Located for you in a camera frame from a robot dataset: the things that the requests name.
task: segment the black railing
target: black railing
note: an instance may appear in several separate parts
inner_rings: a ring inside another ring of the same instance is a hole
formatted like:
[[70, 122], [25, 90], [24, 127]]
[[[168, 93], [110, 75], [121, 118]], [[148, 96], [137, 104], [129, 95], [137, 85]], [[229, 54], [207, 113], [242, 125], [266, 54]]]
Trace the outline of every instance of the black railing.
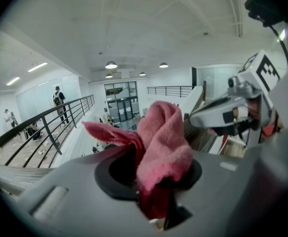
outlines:
[[158, 86], [147, 87], [147, 93], [153, 95], [187, 97], [194, 86]]
[[[71, 106], [71, 104], [73, 103], [78, 103], [77, 105], [75, 106]], [[26, 138], [26, 141], [25, 143], [23, 143], [14, 153], [13, 155], [9, 158], [9, 160], [5, 163], [6, 166], [8, 166], [11, 161], [18, 155], [18, 153], [33, 139], [35, 138], [38, 133], [41, 133], [41, 131], [43, 129], [46, 130], [46, 133], [47, 133], [47, 136], [45, 138], [43, 138], [39, 145], [36, 147], [36, 149], [31, 153], [31, 155], [26, 159], [26, 162], [23, 164], [22, 167], [26, 167], [27, 164], [29, 163], [29, 161], [31, 160], [31, 158], [35, 155], [35, 153], [38, 151], [38, 149], [40, 148], [40, 146], [47, 140], [47, 138], [50, 139], [51, 141], [51, 145], [50, 147], [47, 149], [47, 151], [45, 152], [45, 154], [43, 155], [40, 163], [38, 164], [38, 168], [41, 166], [41, 164], [43, 163], [45, 157], [47, 156], [47, 154], [49, 153], [49, 151], [51, 150], [52, 146], [54, 146], [55, 150], [56, 150], [56, 153], [54, 154], [52, 160], [51, 160], [51, 163], [49, 165], [49, 167], [51, 166], [55, 156], [57, 154], [62, 154], [61, 150], [60, 150], [60, 147], [61, 145], [63, 144], [63, 142], [65, 141], [65, 138], [63, 139], [63, 141], [61, 143], [59, 143], [58, 141], [58, 138], [61, 136], [61, 134], [65, 131], [65, 129], [71, 124], [73, 123], [74, 127], [76, 127], [76, 122], [75, 119], [79, 117], [79, 115], [81, 115], [83, 113], [83, 115], [85, 115], [85, 112], [87, 110], [89, 110], [93, 105], [95, 104], [95, 100], [94, 100], [94, 95], [89, 95], [89, 96], [86, 96], [86, 97], [82, 97], [82, 98], [79, 98], [79, 99], [76, 99], [76, 100], [72, 100], [70, 102], [67, 102], [67, 103], [64, 103], [64, 104], [61, 104], [59, 106], [56, 106], [54, 108], [51, 108], [41, 114], [38, 114], [36, 115], [35, 117], [19, 124], [18, 126], [12, 128], [11, 130], [9, 130], [7, 133], [5, 133], [4, 135], [2, 135], [0, 137], [0, 147], [2, 147], [3, 145], [5, 145], [8, 141], [10, 141], [13, 137], [15, 137], [19, 132], [23, 131], [24, 129], [26, 129], [27, 127], [29, 127], [31, 124], [37, 122], [38, 120], [42, 120], [43, 122], [43, 127], [41, 127], [40, 129], [38, 129], [34, 134], [32, 134], [29, 138]], [[60, 115], [58, 115], [56, 118], [54, 118], [53, 120], [51, 120], [50, 122], [47, 122], [46, 121], [46, 116], [52, 112], [56, 112], [58, 109], [61, 109], [63, 110], [63, 107], [67, 107], [67, 110], [62, 112]], [[57, 118], [60, 118], [61, 116], [64, 115], [64, 113], [69, 113], [70, 115], [64, 119], [64, 121], [61, 121], [53, 130], [50, 130], [49, 128], [49, 124], [51, 124], [53, 121], [55, 121]], [[64, 127], [64, 129], [62, 131], [60, 131], [60, 133], [55, 137], [53, 136], [53, 132], [61, 127], [62, 123], [65, 124], [65, 122], [69, 121], [69, 123]]]

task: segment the pink towel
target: pink towel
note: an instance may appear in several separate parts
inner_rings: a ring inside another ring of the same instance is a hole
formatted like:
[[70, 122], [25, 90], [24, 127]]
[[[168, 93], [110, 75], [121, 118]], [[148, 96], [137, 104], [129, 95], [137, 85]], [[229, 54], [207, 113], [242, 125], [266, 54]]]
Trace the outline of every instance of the pink towel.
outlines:
[[192, 163], [192, 149], [183, 136], [180, 109], [167, 102], [154, 102], [141, 120], [138, 133], [103, 123], [83, 124], [101, 141], [135, 144], [140, 208], [149, 219], [165, 218], [170, 189], [156, 185], [167, 177], [174, 182], [180, 181]]

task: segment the ceiling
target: ceiling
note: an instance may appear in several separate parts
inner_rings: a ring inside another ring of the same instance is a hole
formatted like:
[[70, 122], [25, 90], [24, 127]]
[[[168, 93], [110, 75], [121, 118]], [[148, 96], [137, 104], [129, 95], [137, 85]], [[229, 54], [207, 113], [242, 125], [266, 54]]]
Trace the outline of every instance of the ceiling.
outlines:
[[[44, 59], [88, 81], [99, 81], [105, 79], [108, 70], [104, 66], [110, 60], [120, 70], [133, 70], [131, 77], [140, 72], [151, 76], [160, 71], [161, 62], [179, 61], [180, 52], [190, 46], [202, 48], [208, 42], [210, 50], [211, 45], [224, 41], [224, 52], [229, 38], [240, 43], [234, 51], [253, 40], [270, 46], [275, 39], [272, 31], [247, 16], [245, 1], [16, 0], [0, 25], [12, 45], [0, 48], [0, 74], [5, 74], [1, 84]], [[29, 55], [30, 48], [37, 53]], [[206, 64], [204, 55], [201, 58]], [[173, 65], [180, 67], [180, 62]]]
[[[31, 73], [28, 72], [29, 69], [43, 62], [48, 64]], [[57, 64], [0, 31], [0, 91], [14, 91], [22, 83], [56, 68], [59, 68]], [[16, 77], [21, 79], [10, 86], [6, 85]]]

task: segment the robotic arm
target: robotic arm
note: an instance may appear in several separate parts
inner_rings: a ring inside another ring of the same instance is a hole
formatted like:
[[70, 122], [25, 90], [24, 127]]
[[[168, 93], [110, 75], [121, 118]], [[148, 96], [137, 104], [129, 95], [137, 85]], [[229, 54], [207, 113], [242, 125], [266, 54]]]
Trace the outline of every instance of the robotic arm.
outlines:
[[275, 110], [268, 97], [280, 80], [264, 50], [248, 59], [237, 75], [228, 79], [227, 94], [191, 113], [193, 126], [213, 129], [217, 135], [237, 135], [269, 125]]

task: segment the person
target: person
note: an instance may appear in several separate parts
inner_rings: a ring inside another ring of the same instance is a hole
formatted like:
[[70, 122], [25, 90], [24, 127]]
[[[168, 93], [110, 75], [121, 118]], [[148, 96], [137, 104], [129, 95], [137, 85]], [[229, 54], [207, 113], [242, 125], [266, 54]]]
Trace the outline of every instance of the person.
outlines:
[[6, 109], [4, 113], [5, 113], [4, 117], [5, 122], [10, 122], [10, 125], [12, 126], [12, 128], [14, 128], [17, 125], [15, 116], [12, 115], [12, 113], [8, 109]]
[[[58, 106], [58, 105], [61, 105], [64, 103], [64, 100], [65, 100], [65, 96], [62, 92], [60, 92], [60, 87], [59, 86], [56, 86], [55, 87], [55, 93], [53, 94], [53, 102], [54, 102], [54, 106]], [[67, 117], [67, 113], [66, 113], [66, 107], [63, 106], [63, 109], [62, 108], [59, 108], [57, 110], [57, 114], [60, 115], [61, 113], [63, 113], [64, 117], [65, 117], [65, 120], [66, 120], [66, 123], [68, 124], [69, 123], [69, 119]], [[62, 121], [62, 124], [63, 126], [65, 126], [65, 122], [64, 122], [64, 118], [63, 118], [63, 115], [60, 116], [61, 118], [61, 121]]]
[[108, 119], [107, 124], [108, 124], [108, 125], [114, 125], [114, 124], [111, 122], [111, 120], [109, 120], [109, 119]]
[[36, 122], [30, 124], [27, 129], [27, 133], [29, 134], [29, 136], [34, 135], [33, 140], [37, 140], [42, 137], [42, 132], [37, 132], [37, 131], [38, 131], [38, 127], [36, 126]]

